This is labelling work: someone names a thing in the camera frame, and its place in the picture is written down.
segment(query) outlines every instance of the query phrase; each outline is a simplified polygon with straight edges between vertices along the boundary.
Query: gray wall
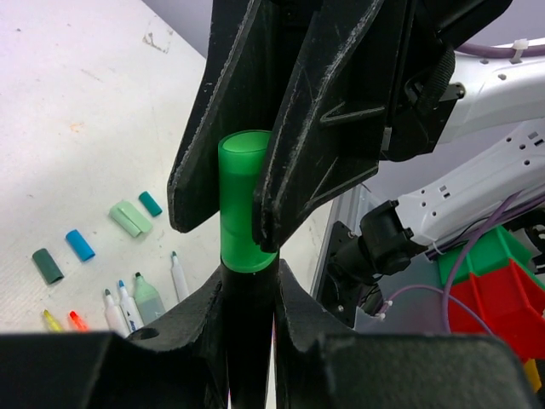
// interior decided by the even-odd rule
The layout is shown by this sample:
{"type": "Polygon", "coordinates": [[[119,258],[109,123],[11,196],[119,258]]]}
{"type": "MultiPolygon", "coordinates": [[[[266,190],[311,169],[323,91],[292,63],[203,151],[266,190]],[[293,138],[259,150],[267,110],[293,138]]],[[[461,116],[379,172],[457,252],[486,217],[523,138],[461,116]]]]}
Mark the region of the gray wall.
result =
{"type": "MultiPolygon", "coordinates": [[[[144,3],[199,53],[206,55],[212,0],[144,0],[144,3]]],[[[544,15],[543,0],[513,0],[509,10],[475,36],[473,42],[494,45],[519,38],[545,37],[544,15]]],[[[378,175],[366,184],[384,199],[412,192],[482,152],[512,128],[503,126],[468,135],[460,141],[437,147],[431,155],[402,164],[382,163],[378,175]]]]}
{"type": "Polygon", "coordinates": [[[143,0],[175,32],[206,56],[212,0],[143,0]]]}

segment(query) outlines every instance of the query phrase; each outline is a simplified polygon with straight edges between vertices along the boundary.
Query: marker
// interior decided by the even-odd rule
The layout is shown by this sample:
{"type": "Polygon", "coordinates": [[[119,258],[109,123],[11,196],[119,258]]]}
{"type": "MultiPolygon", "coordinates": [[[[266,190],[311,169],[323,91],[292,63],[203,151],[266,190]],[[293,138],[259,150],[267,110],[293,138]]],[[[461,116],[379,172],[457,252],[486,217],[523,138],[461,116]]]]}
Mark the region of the marker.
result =
{"type": "Polygon", "coordinates": [[[78,331],[87,332],[89,330],[89,326],[81,319],[79,315],[77,315],[76,311],[70,312],[70,320],[72,320],[72,323],[78,331]]]}
{"type": "Polygon", "coordinates": [[[106,317],[106,322],[108,327],[119,334],[121,337],[128,337],[130,334],[127,323],[123,316],[123,311],[115,301],[113,300],[110,290],[107,288],[104,290],[106,309],[104,310],[104,316],[106,317]]]}
{"type": "Polygon", "coordinates": [[[144,325],[148,325],[164,314],[164,305],[159,291],[144,280],[140,273],[135,274],[135,302],[144,325]]]}
{"type": "Polygon", "coordinates": [[[176,287],[176,295],[178,296],[178,302],[184,301],[189,296],[189,289],[187,288],[186,276],[184,270],[180,265],[180,260],[176,252],[172,252],[172,278],[174,279],[174,286],[176,287]]]}
{"type": "Polygon", "coordinates": [[[267,399],[279,260],[253,240],[252,205],[269,137],[250,130],[218,145],[222,319],[235,407],[259,407],[267,399]]]}
{"type": "Polygon", "coordinates": [[[62,327],[60,322],[57,321],[57,319],[53,315],[51,315],[51,313],[47,309],[45,309],[43,311],[43,317],[45,318],[45,322],[48,325],[48,329],[51,332],[63,332],[64,331],[64,328],[62,327]]]}
{"type": "Polygon", "coordinates": [[[129,331],[134,332],[144,326],[144,323],[142,322],[142,318],[136,307],[135,299],[129,296],[122,279],[119,280],[119,292],[121,292],[121,302],[119,303],[119,306],[123,311],[123,317],[125,317],[129,331]]]}

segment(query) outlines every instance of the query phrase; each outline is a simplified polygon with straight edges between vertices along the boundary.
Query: marker cap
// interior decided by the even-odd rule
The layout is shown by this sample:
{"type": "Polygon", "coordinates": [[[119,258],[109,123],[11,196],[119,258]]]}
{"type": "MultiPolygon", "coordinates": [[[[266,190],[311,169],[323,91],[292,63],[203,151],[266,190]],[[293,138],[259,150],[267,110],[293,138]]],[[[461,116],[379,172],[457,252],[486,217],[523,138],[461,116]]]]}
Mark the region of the marker cap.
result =
{"type": "Polygon", "coordinates": [[[254,273],[276,253],[261,251],[252,239],[252,202],[270,132],[249,130],[220,141],[221,260],[232,271],[254,273]]]}
{"type": "Polygon", "coordinates": [[[37,269],[42,273],[43,278],[48,284],[53,284],[64,278],[59,266],[47,249],[40,249],[32,255],[32,260],[36,263],[37,269]]]}
{"type": "Polygon", "coordinates": [[[148,191],[142,192],[141,195],[138,197],[138,200],[144,205],[146,210],[149,211],[150,215],[152,215],[153,217],[159,216],[161,213],[163,213],[163,209],[161,209],[161,206],[157,204],[155,199],[148,191]]]}
{"type": "Polygon", "coordinates": [[[95,252],[91,249],[91,246],[85,241],[78,230],[69,232],[66,235],[66,241],[70,244],[71,248],[76,252],[82,262],[86,262],[95,256],[95,252]]]}

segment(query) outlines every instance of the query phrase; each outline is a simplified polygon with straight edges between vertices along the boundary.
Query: black plastic part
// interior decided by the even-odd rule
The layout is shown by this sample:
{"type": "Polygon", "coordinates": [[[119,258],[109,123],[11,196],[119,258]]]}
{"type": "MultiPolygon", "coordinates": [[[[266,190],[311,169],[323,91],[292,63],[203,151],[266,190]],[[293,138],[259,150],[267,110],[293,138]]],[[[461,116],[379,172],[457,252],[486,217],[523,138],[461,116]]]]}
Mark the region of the black plastic part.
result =
{"type": "MultiPolygon", "coordinates": [[[[280,409],[539,407],[517,358],[494,338],[359,335],[325,312],[284,261],[275,277],[280,409]]],[[[226,336],[236,333],[223,308],[216,271],[128,341],[100,332],[3,335],[0,407],[227,408],[226,336]]]]}
{"type": "Polygon", "coordinates": [[[217,143],[232,132],[272,130],[254,195],[253,234],[265,251],[373,176],[379,159],[429,152],[456,101],[424,118],[407,87],[425,84],[448,44],[509,4],[215,0],[203,82],[169,179],[172,226],[188,232],[218,210],[217,143]]]}
{"type": "Polygon", "coordinates": [[[410,240],[413,233],[404,228],[395,208],[397,200],[388,200],[367,213],[360,222],[365,254],[376,274],[392,275],[405,270],[410,259],[427,250],[410,240]]]}
{"type": "Polygon", "coordinates": [[[280,409],[540,407],[519,360],[497,338],[357,334],[325,312],[282,262],[279,281],[280,409]]]}
{"type": "Polygon", "coordinates": [[[234,409],[265,407],[278,258],[255,274],[221,265],[227,370],[234,409]]]}
{"type": "Polygon", "coordinates": [[[359,299],[372,288],[372,285],[363,283],[361,277],[348,275],[349,271],[358,271],[359,266],[348,266],[349,260],[362,260],[361,252],[357,247],[358,238],[342,222],[335,222],[331,229],[326,257],[320,266],[320,281],[316,300],[324,306],[334,317],[349,328],[354,327],[356,308],[359,299]],[[338,257],[340,249],[350,249],[356,245],[353,257],[338,257]]]}

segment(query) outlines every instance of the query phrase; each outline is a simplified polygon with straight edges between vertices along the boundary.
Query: purple cable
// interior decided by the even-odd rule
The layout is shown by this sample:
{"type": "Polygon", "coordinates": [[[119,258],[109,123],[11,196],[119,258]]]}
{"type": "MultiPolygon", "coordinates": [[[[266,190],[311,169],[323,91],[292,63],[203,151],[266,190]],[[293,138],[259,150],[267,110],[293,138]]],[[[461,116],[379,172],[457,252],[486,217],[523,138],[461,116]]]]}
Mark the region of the purple cable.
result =
{"type": "MultiPolygon", "coordinates": [[[[542,193],[536,196],[535,198],[528,200],[527,202],[519,204],[516,207],[513,207],[512,209],[509,209],[503,212],[500,218],[496,220],[495,226],[508,222],[514,219],[515,217],[518,217],[526,213],[528,210],[534,209],[535,207],[542,204],[543,202],[545,202],[545,193],[542,193]]],[[[463,234],[461,237],[459,237],[453,242],[448,242],[444,245],[440,245],[439,250],[441,252],[448,251],[449,249],[456,247],[460,243],[467,241],[468,237],[470,237],[472,234],[473,234],[473,230],[463,234]]],[[[427,258],[429,258],[430,260],[433,260],[438,255],[439,253],[436,250],[430,250],[426,253],[427,258]]]]}
{"type": "MultiPolygon", "coordinates": [[[[486,45],[465,43],[456,49],[463,54],[475,55],[483,58],[513,58],[515,49],[510,47],[488,47],[486,45]]],[[[522,52],[522,57],[541,57],[545,55],[544,45],[531,45],[522,52]]]]}
{"type": "MultiPolygon", "coordinates": [[[[443,290],[440,290],[439,288],[435,288],[435,287],[432,287],[431,285],[424,285],[424,284],[414,284],[414,285],[407,285],[406,287],[403,287],[403,288],[400,288],[399,290],[395,291],[388,299],[387,301],[393,301],[394,298],[396,298],[397,296],[403,294],[404,292],[406,291],[409,291],[409,290],[430,290],[430,291],[435,291],[439,294],[443,294],[443,296],[445,295],[445,292],[443,290]]],[[[471,315],[473,317],[474,320],[476,320],[477,322],[479,322],[479,324],[483,327],[483,329],[488,332],[490,335],[494,335],[494,332],[492,332],[492,330],[490,329],[490,327],[474,312],[471,310],[470,307],[468,307],[466,304],[464,304],[463,302],[461,302],[459,299],[457,299],[456,297],[453,297],[452,295],[449,294],[448,298],[455,302],[456,304],[458,304],[460,307],[462,307],[469,315],[471,315]]],[[[380,313],[383,313],[385,312],[387,309],[388,309],[388,304],[387,302],[384,302],[384,304],[382,305],[382,308],[381,310],[378,312],[378,314],[380,313]]]]}
{"type": "Polygon", "coordinates": [[[477,243],[477,240],[479,240],[480,236],[482,236],[486,231],[488,231],[492,226],[494,226],[494,223],[500,218],[502,213],[517,199],[517,196],[519,196],[520,192],[517,192],[515,194],[512,194],[507,199],[503,201],[500,206],[494,210],[494,213],[484,222],[476,231],[472,234],[471,239],[469,239],[468,243],[464,245],[462,252],[456,259],[456,262],[454,263],[454,266],[452,266],[452,270],[450,271],[449,277],[446,280],[445,288],[443,291],[445,292],[443,294],[443,299],[441,300],[441,315],[443,317],[443,324],[445,326],[445,329],[448,333],[450,333],[450,322],[449,322],[449,295],[450,295],[450,289],[452,288],[452,284],[454,283],[454,278],[456,277],[456,274],[458,273],[458,270],[460,269],[460,266],[462,265],[463,261],[465,260],[466,256],[469,254],[469,251],[473,248],[475,243],[477,243]]]}

